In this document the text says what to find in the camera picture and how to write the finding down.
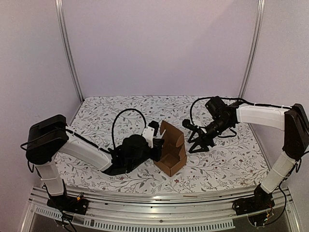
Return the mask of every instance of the patterned table surface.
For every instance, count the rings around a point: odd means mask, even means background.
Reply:
[[[112,147],[111,127],[115,116],[123,109],[136,108],[143,112],[147,123],[166,120],[178,127],[187,141],[190,131],[182,127],[182,120],[189,118],[190,106],[196,99],[191,96],[91,97],[82,104],[72,126],[101,147]],[[205,103],[206,100],[195,105],[193,118],[208,124],[212,119]],[[141,133],[142,129],[143,120],[137,113],[122,114],[115,127],[116,145],[131,134]],[[63,153],[56,156],[56,163],[67,185],[94,190],[159,194],[257,185],[268,173],[265,159],[248,125],[236,125],[236,132],[234,138],[215,139],[217,146],[210,152],[187,152],[187,164],[172,177],[150,159],[131,173],[117,176],[105,175],[90,164]],[[190,144],[186,142],[185,145],[188,151]]]

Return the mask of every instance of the brown cardboard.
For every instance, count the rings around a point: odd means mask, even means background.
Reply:
[[[184,147],[184,135],[181,130],[162,121],[160,134],[163,133],[164,144],[159,162],[154,162],[168,176],[175,175],[186,163],[187,155]]]

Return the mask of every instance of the leaf pattern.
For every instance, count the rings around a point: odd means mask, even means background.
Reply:
[[[111,127],[115,116],[123,109],[136,108],[143,112],[147,123],[167,122],[181,129],[187,141],[190,131],[182,127],[189,118],[189,109],[197,97],[192,96],[124,96],[87,98],[72,126],[85,138],[101,147],[112,147]],[[212,118],[199,101],[193,108],[193,117],[208,124]],[[136,112],[126,112],[115,126],[116,145],[132,134],[141,133],[143,120]],[[60,176],[70,186],[135,193],[188,193],[205,192],[253,186],[268,173],[264,157],[246,124],[237,124],[234,138],[216,138],[216,146],[209,152],[189,154],[187,164],[169,177],[152,160],[147,160],[128,174],[108,176],[93,166],[70,155],[59,153],[56,164]]]

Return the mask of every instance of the box flap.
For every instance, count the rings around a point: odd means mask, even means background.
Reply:
[[[180,129],[169,124],[167,121],[162,120],[160,134],[162,134],[164,130],[166,130],[165,134],[163,135],[163,139],[165,141],[168,141],[175,147],[180,147],[182,144],[184,144],[183,132]]]

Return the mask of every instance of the metal frame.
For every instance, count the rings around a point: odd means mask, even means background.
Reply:
[[[251,69],[253,66],[254,56],[255,56],[257,44],[259,41],[259,36],[260,36],[260,31],[261,31],[261,26],[262,26],[262,21],[263,21],[263,14],[264,14],[264,5],[265,5],[265,0],[259,0],[251,49],[250,49],[249,58],[247,61],[247,66],[245,69],[245,74],[244,74],[242,84],[240,87],[240,91],[239,91],[239,95],[238,95],[239,98],[244,97],[246,89],[247,89]]]
[[[84,189],[85,197],[90,201],[87,214],[74,215],[73,224],[104,231],[140,232],[180,232],[215,231],[203,230],[203,227],[222,225],[233,228],[233,220],[246,217],[236,216],[232,210],[232,202],[240,197],[252,196],[254,187],[210,191],[206,193],[186,194],[132,194],[110,191],[89,191]],[[298,217],[288,188],[283,191],[287,195],[287,214],[293,232],[300,232]],[[68,194],[77,196],[79,188],[68,187]],[[273,192],[275,209],[284,205],[284,197],[279,190]],[[60,213],[46,206],[48,195],[42,188],[34,187],[29,197],[30,207],[25,221],[30,224],[33,214],[60,220]],[[28,232],[24,226],[22,232]]]
[[[62,0],[55,0],[55,1],[56,1],[56,11],[57,11],[58,21],[59,21],[59,26],[60,26],[62,42],[63,42],[64,50],[65,50],[65,53],[66,53],[66,57],[67,57],[72,81],[73,81],[75,91],[76,91],[76,94],[77,94],[79,101],[83,102],[84,96],[83,96],[83,93],[82,93],[81,86],[79,84],[77,72],[76,72],[75,65],[74,65],[73,56],[72,56],[72,53],[71,53],[67,28],[66,28],[66,24],[65,24],[65,17],[64,17],[64,11],[63,11],[63,6],[62,6]]]

